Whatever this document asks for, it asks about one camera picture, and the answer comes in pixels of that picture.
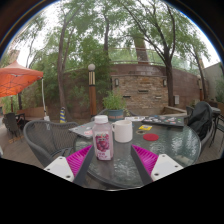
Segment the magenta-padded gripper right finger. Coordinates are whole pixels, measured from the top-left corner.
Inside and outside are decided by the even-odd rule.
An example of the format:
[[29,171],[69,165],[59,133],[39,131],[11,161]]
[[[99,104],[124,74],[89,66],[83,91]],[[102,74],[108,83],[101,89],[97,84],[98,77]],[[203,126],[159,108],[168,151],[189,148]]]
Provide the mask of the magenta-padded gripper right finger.
[[182,169],[182,166],[167,154],[156,155],[140,146],[131,145],[131,156],[144,185]]

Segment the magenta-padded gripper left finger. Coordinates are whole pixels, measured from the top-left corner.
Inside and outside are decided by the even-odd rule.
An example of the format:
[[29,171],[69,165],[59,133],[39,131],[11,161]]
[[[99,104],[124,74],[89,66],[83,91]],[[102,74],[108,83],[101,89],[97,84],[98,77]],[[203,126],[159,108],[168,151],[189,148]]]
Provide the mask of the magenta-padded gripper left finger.
[[93,155],[94,147],[89,145],[68,157],[59,156],[45,171],[82,186]]

